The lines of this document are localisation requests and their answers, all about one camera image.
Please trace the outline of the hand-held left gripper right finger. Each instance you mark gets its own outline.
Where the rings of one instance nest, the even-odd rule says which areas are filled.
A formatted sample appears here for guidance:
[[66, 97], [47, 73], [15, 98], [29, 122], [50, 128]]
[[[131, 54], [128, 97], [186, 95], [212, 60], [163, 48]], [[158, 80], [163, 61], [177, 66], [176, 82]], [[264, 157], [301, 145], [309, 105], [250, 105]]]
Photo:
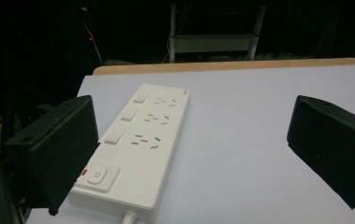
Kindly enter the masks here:
[[355, 208], [355, 115], [321, 99], [299, 95], [288, 146], [352, 209]]

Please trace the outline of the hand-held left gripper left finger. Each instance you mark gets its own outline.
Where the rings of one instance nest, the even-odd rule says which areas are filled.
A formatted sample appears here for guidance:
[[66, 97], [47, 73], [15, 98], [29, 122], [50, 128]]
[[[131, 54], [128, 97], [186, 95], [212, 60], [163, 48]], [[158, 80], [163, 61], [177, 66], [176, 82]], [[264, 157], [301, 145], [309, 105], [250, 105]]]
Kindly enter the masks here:
[[97, 147], [92, 97], [57, 105], [6, 142], [15, 171], [14, 196], [57, 215]]

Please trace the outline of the white power strip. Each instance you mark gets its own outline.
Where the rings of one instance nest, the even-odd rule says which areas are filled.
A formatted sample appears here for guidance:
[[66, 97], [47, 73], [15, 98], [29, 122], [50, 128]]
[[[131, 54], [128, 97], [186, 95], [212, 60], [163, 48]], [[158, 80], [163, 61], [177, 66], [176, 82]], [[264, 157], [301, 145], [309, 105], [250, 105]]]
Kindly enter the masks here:
[[153, 224], [184, 125], [190, 92], [143, 84], [99, 140], [70, 204]]

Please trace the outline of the metal stand frame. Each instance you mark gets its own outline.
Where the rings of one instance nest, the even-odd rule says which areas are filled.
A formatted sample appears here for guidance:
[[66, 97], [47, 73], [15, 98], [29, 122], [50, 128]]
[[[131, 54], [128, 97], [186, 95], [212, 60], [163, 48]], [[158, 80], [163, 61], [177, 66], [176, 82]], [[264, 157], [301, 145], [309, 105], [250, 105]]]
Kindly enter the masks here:
[[185, 6], [181, 12], [181, 17], [177, 20], [178, 5], [170, 5], [170, 32], [167, 39], [167, 52], [163, 62], [170, 63], [176, 61], [176, 55], [181, 53], [200, 52], [233, 52], [244, 51], [247, 53], [246, 59], [253, 61], [259, 43], [263, 20], [267, 9], [266, 5], [259, 5], [256, 9], [256, 20], [254, 21], [251, 33], [236, 35], [181, 35], [179, 28], [183, 27], [188, 18], [192, 4]]

